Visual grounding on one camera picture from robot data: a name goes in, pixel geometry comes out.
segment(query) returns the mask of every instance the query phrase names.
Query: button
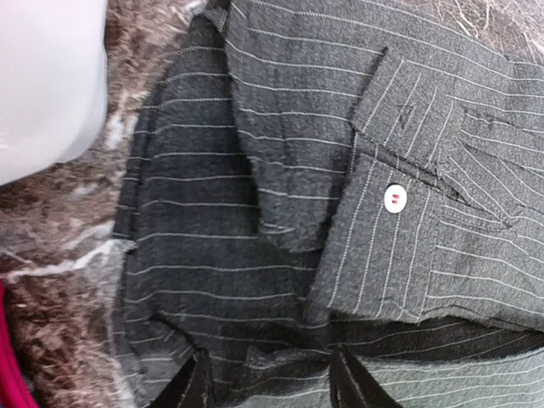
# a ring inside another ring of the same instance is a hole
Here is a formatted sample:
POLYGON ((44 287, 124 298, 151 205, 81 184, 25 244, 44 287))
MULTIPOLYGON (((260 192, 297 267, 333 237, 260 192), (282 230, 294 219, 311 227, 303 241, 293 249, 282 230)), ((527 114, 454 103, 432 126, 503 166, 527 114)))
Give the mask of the button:
POLYGON ((385 190, 383 196, 383 204, 385 208, 392 214, 398 214, 405 209, 408 202, 408 194, 405 188, 399 184, 393 184, 385 190))

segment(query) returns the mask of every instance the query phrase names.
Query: pinstripe fabric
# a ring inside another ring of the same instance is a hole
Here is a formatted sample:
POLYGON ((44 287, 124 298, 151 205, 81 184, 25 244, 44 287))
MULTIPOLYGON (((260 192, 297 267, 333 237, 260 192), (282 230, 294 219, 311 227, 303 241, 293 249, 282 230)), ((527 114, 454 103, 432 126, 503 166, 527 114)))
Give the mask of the pinstripe fabric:
POLYGON ((544 75, 393 3, 212 2, 134 133, 116 354, 139 406, 544 406, 544 75), (383 209, 389 184, 406 209, 383 209))

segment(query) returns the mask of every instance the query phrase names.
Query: gray pinstripe shirt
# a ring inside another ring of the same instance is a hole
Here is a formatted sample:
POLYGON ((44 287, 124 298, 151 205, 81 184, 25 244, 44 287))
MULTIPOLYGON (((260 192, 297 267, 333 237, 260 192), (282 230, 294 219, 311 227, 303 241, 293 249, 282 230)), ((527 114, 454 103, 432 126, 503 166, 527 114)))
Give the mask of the gray pinstripe shirt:
POLYGON ((220 405, 329 407, 336 344, 405 407, 544 406, 542 136, 541 66, 394 3, 212 2, 117 216, 139 406, 202 347, 220 405))

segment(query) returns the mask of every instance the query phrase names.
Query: fabric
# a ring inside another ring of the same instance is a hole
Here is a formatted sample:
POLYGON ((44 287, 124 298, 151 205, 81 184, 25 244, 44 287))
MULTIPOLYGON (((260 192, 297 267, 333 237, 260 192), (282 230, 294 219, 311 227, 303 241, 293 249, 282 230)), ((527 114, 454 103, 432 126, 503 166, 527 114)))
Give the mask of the fabric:
POLYGON ((404 407, 541 406, 542 67, 338 6, 212 2, 142 110, 115 234, 138 405, 205 349, 218 406, 329 408, 346 346, 404 407))
POLYGON ((4 288, 0 281, 0 407, 37 408, 17 365, 9 340, 8 324, 3 308, 4 288))
MULTIPOLYGON (((213 376, 205 350, 191 356, 150 408, 213 408, 213 376)), ((337 348, 330 365, 332 408, 399 408, 347 348, 337 348)))

